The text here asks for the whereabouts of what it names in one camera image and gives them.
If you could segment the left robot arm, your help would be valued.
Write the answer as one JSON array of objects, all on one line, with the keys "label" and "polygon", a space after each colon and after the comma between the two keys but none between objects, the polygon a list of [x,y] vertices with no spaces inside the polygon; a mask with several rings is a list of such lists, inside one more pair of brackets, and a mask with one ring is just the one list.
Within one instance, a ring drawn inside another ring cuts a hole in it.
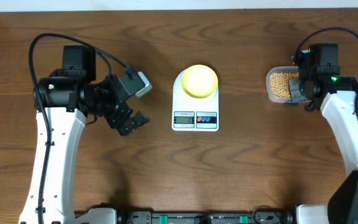
[{"label": "left robot arm", "polygon": [[29,195],[19,223],[126,223],[126,215],[105,204],[77,216],[73,205],[78,145],[86,118],[104,117],[121,136],[149,122],[126,103],[140,98],[152,85],[131,65],[121,78],[109,73],[96,79],[97,52],[89,47],[66,45],[61,69],[39,81],[37,148]]}]

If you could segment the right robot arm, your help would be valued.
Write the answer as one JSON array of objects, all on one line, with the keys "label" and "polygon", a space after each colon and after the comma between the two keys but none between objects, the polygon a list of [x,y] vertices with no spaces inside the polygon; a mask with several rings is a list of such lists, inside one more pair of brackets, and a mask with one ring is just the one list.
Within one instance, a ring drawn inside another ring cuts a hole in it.
[{"label": "right robot arm", "polygon": [[298,78],[289,80],[294,103],[320,110],[329,123],[346,168],[346,179],[327,204],[299,205],[295,223],[358,223],[358,84],[342,77],[337,44],[312,44],[295,56]]}]

